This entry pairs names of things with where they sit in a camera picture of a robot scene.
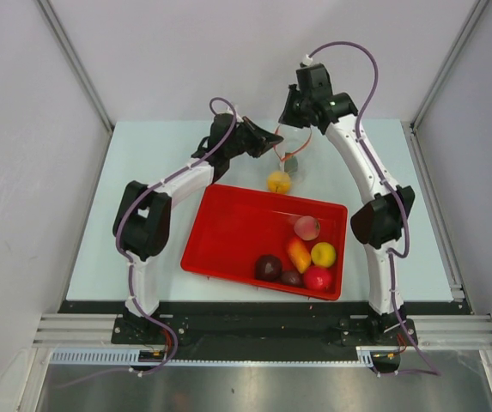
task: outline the black mounting plate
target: black mounting plate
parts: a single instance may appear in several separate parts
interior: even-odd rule
[[[416,326],[412,319],[406,319],[406,329],[414,342],[417,343]],[[398,346],[398,335],[404,342],[409,343],[408,337],[402,328],[397,324],[396,327],[385,333],[373,336],[366,328],[366,322],[363,318],[342,318],[339,321],[339,330],[341,331],[341,344],[343,346]]]

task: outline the white cable tie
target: white cable tie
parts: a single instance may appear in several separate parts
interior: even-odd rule
[[[238,109],[236,108],[236,106],[234,106],[234,110],[236,111],[236,122],[242,123],[244,121],[244,119],[238,114]],[[227,106],[227,114],[234,115],[234,112],[232,110],[230,110],[230,106]]]
[[[310,66],[312,63],[313,59],[308,54],[306,54],[305,57],[301,60],[301,64],[307,67]]]

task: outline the red plastic tray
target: red plastic tray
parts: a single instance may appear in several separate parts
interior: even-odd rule
[[[321,226],[319,237],[306,242],[308,250],[318,242],[329,242],[336,249],[330,289],[317,292],[255,279],[254,264],[261,255],[278,256],[284,270],[293,269],[285,246],[295,235],[296,218],[304,215],[316,217]],[[341,295],[346,231],[347,208],[341,204],[212,185],[203,194],[181,267],[229,281],[336,300]]]

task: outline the orange mango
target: orange mango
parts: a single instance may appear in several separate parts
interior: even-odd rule
[[[300,238],[292,238],[286,247],[291,263],[299,273],[305,273],[311,265],[311,254]]]

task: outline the robotic arm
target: robotic arm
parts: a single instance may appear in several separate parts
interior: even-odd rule
[[[381,333],[397,325],[392,305],[389,247],[395,248],[402,236],[402,221],[399,205],[389,190],[391,187],[400,197],[406,215],[409,215],[415,195],[410,186],[401,187],[396,179],[381,164],[364,130],[360,139],[355,132],[358,111],[352,99],[345,93],[333,94],[331,81],[323,64],[303,66],[296,71],[298,85],[289,86],[289,96],[280,123],[294,127],[316,126],[344,158],[347,167],[360,191],[364,206],[351,218],[351,227],[356,238],[364,244],[370,279],[370,318]],[[147,276],[147,267],[163,250],[169,236],[171,209],[194,191],[215,183],[229,168],[229,162],[237,155],[247,152],[259,157],[282,141],[280,136],[262,130],[248,118],[234,126],[228,139],[203,162],[191,167],[194,159],[202,159],[222,139],[229,129],[233,116],[217,114],[211,125],[210,135],[205,137],[192,155],[188,169],[161,187],[151,191],[131,212],[121,232],[120,245],[133,259],[135,275],[133,290],[136,299],[147,314],[157,308],[159,301],[155,291],[155,276]],[[384,172],[385,181],[376,168]],[[113,232],[116,235],[120,223],[131,205],[148,189],[138,182],[127,185]],[[401,318],[405,318],[404,305],[398,286],[394,297]],[[128,309],[141,316],[129,301]]]
[[[171,210],[193,192],[215,183],[229,169],[230,160],[243,153],[257,158],[280,143],[283,138],[261,129],[249,118],[238,118],[229,113],[216,114],[210,135],[202,139],[197,151],[192,154],[187,167],[161,181],[159,188],[130,182],[125,188],[112,232],[118,237],[122,220],[133,203],[144,197],[138,207],[124,222],[119,236],[119,245],[133,260],[134,276],[132,290],[141,308],[149,315],[160,301],[156,293],[156,277],[149,275],[148,267],[155,264],[157,255],[166,246],[169,238]],[[142,314],[132,300],[125,303],[134,315]]]
[[[387,250],[396,249],[404,227],[399,205],[389,187],[400,197],[406,216],[414,202],[414,191],[410,186],[401,187],[387,172],[362,128],[358,138],[355,130],[358,110],[348,94],[333,94],[330,75],[323,64],[302,64],[296,75],[298,84],[289,86],[280,123],[299,128],[318,127],[339,151],[358,186],[364,206],[352,216],[350,224],[353,234],[364,244],[371,315],[383,331],[397,324]],[[386,184],[376,168],[384,173]],[[405,318],[404,302],[396,285],[394,292],[401,318]]]

